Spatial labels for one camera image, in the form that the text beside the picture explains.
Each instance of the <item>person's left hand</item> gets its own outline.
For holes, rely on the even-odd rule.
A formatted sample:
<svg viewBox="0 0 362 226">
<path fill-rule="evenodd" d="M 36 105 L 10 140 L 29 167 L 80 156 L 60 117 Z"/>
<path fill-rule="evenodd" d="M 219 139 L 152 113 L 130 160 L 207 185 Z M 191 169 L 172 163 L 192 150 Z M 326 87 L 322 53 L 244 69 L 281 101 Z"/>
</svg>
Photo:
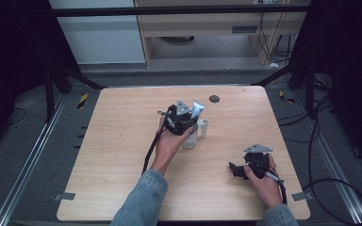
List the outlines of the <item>person's left hand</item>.
<svg viewBox="0 0 362 226">
<path fill-rule="evenodd" d="M 161 117 L 157 133 L 159 133 L 163 122 L 164 117 Z M 152 164 L 151 169 L 157 170 L 164 175 L 167 167 L 170 165 L 170 162 L 175 157 L 175 154 L 177 153 L 182 142 L 184 142 L 184 140 L 189 137 L 190 131 L 191 127 L 188 128 L 183 135 L 178 136 L 172 134 L 166 129 L 157 141 L 155 161 Z"/>
</svg>

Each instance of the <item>wooden table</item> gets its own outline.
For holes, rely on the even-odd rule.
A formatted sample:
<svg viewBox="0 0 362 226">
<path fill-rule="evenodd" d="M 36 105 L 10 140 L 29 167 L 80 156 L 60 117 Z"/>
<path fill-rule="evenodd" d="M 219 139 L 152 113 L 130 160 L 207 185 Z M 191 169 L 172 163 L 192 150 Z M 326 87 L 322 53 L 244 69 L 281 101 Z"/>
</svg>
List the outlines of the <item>wooden table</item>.
<svg viewBox="0 0 362 226">
<path fill-rule="evenodd" d="M 211 103 L 209 96 L 220 97 Z M 265 208 L 249 181 L 236 178 L 228 162 L 244 164 L 242 151 L 255 143 L 272 147 L 277 172 L 285 180 L 288 205 L 299 219 L 310 215 L 296 172 L 267 97 L 261 87 L 156 87 L 102 90 L 66 192 L 60 220 L 112 220 L 140 178 L 160 116 L 181 99 L 206 105 L 206 137 L 190 150 L 182 147 L 165 178 L 169 192 L 160 220 L 258 220 Z"/>
</svg>

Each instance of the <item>metal rail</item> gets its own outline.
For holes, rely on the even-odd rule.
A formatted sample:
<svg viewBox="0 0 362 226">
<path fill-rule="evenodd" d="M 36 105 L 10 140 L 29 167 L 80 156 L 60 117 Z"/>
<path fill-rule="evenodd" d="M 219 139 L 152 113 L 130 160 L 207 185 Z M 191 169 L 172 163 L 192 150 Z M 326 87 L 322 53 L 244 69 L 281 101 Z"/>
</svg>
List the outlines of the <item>metal rail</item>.
<svg viewBox="0 0 362 226">
<path fill-rule="evenodd" d="M 305 112 L 303 94 L 299 91 L 294 91 L 294 94 L 296 96 L 296 100 L 298 101 L 299 106 L 301 107 L 303 112 Z M 306 121 L 309 124 L 310 128 L 314 129 L 313 121 L 310 120 L 308 117 L 306 117 Z M 340 167 L 339 163 L 332 154 L 332 151 L 321 132 L 319 132 L 318 142 L 315 143 L 318 145 L 321 156 L 331 175 L 336 179 L 349 183 L 346 174 L 344 173 L 343 169 Z M 362 203 L 357 197 L 356 193 L 351 188 L 342 184 L 336 184 L 336 186 L 342 200 L 345 202 L 345 205 L 348 208 L 349 213 L 351 214 L 354 223 L 361 223 Z"/>
<path fill-rule="evenodd" d="M 58 120 L 58 116 L 63 108 L 64 102 L 66 100 L 67 94 L 60 94 L 58 102 L 56 105 L 56 111 L 52 119 L 47 122 L 40 133 L 34 147 L 28 156 L 25 164 L 17 177 L 16 182 L 14 183 L 11 191 L 9 192 L 7 198 L 0 208 L 0 226 L 5 226 L 10 220 L 11 214 L 14 211 L 14 208 L 17 205 L 17 202 L 20 200 L 20 197 L 25 190 L 25 186 L 28 183 L 28 180 L 35 168 L 37 166 L 38 160 L 41 156 L 41 153 L 45 147 L 45 144 L 52 133 L 53 128 Z"/>
<path fill-rule="evenodd" d="M 140 8 L 61 8 L 52 10 L 26 10 L 31 14 L 50 14 L 56 17 L 131 16 L 163 14 L 208 14 L 208 13 L 260 13 L 260 12 L 306 12 L 310 4 L 293 5 L 219 5 L 219 6 L 177 6 Z"/>
</svg>

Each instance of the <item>metal bracket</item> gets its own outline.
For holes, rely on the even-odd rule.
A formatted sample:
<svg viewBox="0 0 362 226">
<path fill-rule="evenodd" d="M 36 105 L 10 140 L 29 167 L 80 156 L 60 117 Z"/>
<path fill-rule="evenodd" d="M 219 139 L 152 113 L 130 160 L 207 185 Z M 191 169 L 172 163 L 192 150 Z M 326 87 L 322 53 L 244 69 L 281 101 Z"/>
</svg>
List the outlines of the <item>metal bracket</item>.
<svg viewBox="0 0 362 226">
<path fill-rule="evenodd" d="M 184 104 L 181 100 L 177 100 L 177 116 L 187 114 L 191 111 L 190 107 Z"/>
<path fill-rule="evenodd" d="M 260 144 L 254 144 L 251 147 L 245 148 L 243 151 L 246 153 L 267 153 L 272 152 L 272 148 Z"/>
<path fill-rule="evenodd" d="M 314 195 L 311 192 L 301 192 L 301 193 L 296 193 L 296 194 L 292 194 L 292 198 L 294 201 L 300 201 L 300 200 L 312 200 L 314 199 Z"/>
<path fill-rule="evenodd" d="M 75 197 L 75 193 L 67 193 L 63 192 L 61 194 L 56 194 L 54 197 L 54 201 L 61 201 L 61 200 L 73 200 Z"/>
</svg>

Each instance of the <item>gray floor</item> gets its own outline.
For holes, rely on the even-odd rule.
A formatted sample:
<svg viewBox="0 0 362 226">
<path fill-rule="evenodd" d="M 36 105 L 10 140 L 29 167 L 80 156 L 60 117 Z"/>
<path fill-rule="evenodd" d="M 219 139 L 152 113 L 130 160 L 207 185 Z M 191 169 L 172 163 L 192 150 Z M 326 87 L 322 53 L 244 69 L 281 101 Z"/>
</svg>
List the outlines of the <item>gray floor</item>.
<svg viewBox="0 0 362 226">
<path fill-rule="evenodd" d="M 120 70 L 115 73 L 86 73 L 91 80 L 110 87 L 118 86 L 168 86 L 168 85 L 247 85 L 272 74 L 276 69 L 258 63 L 252 45 L 247 37 L 195 37 L 190 42 L 156 39 L 151 68 L 144 70 Z M 289 93 L 284 76 L 266 87 L 271 106 L 277 119 L 304 114 L 299 103 L 291 104 L 280 98 L 283 89 L 292 98 L 300 100 L 304 89 Z M 65 225 L 56 218 L 59 202 L 53 197 L 64 191 L 78 147 L 91 118 L 99 90 L 93 90 L 73 79 L 71 94 L 65 94 L 65 103 L 58 122 L 33 169 L 23 195 L 17 202 L 10 224 L 12 225 Z M 83 93 L 89 99 L 83 109 L 76 109 Z M 325 94 L 316 92 L 318 99 Z M 56 91 L 56 100 L 63 95 Z M 30 151 L 36 142 L 45 119 L 44 88 L 37 87 L 22 94 L 16 102 L 16 109 L 8 126 L 0 136 L 0 207 L 22 170 Z M 299 118 L 280 120 L 283 124 Z M 308 143 L 312 120 L 302 120 L 281 131 L 294 168 L 302 186 L 308 184 Z M 338 166 L 347 181 L 362 192 L 362 159 L 354 157 L 353 145 L 347 138 L 343 126 L 332 107 L 326 107 L 319 114 L 322 136 L 315 139 L 311 154 L 313 179 L 334 176 L 333 168 Z M 321 139 L 335 158 L 333 166 L 328 164 L 329 154 L 323 151 Z M 340 188 L 333 183 L 315 186 L 321 202 L 340 218 L 352 222 Z M 302 220 L 301 225 L 343 225 L 327 215 L 315 200 L 308 201 L 311 217 Z"/>
</svg>

